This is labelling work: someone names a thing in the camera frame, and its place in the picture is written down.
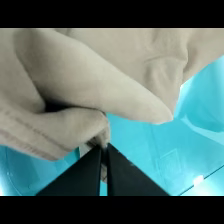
garment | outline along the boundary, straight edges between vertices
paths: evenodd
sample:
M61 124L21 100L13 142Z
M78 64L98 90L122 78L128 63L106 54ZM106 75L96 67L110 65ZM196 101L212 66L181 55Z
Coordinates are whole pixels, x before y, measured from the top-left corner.
M94 137L105 146L105 112L171 121L180 86L223 40L224 29L2 28L0 144L56 160Z

towel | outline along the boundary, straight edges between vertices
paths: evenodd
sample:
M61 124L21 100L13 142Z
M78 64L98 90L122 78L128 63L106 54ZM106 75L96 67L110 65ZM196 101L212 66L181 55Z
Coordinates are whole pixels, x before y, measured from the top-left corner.
M0 144L57 160L105 147L107 112L169 122L180 86L223 40L217 28L1 28Z

glossy blue surface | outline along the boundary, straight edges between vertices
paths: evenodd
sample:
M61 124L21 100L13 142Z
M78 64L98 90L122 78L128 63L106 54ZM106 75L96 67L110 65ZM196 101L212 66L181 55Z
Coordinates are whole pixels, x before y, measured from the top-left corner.
M172 122L108 118L111 143L171 195L224 195L224 57L183 85ZM78 159L77 150L48 162L1 147L0 195L34 195ZM199 175L205 181L192 188Z

fabric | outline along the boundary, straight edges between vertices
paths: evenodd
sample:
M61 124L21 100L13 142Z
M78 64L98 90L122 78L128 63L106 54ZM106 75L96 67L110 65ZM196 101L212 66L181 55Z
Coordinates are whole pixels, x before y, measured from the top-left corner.
M0 144L56 160L91 139L104 147L105 112L171 121L180 86L223 40L210 28L2 28Z

blue surface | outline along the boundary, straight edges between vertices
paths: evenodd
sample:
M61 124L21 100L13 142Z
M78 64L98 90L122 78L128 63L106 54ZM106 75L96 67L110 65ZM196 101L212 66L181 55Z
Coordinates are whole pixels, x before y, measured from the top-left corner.
M171 195L202 195L203 185L209 195L224 195L223 73L221 57L186 82L172 122L153 125L108 114L111 143ZM34 195L78 159L77 150L48 162L1 147L0 195ZM199 175L208 178L195 193ZM106 195L102 182L100 194Z

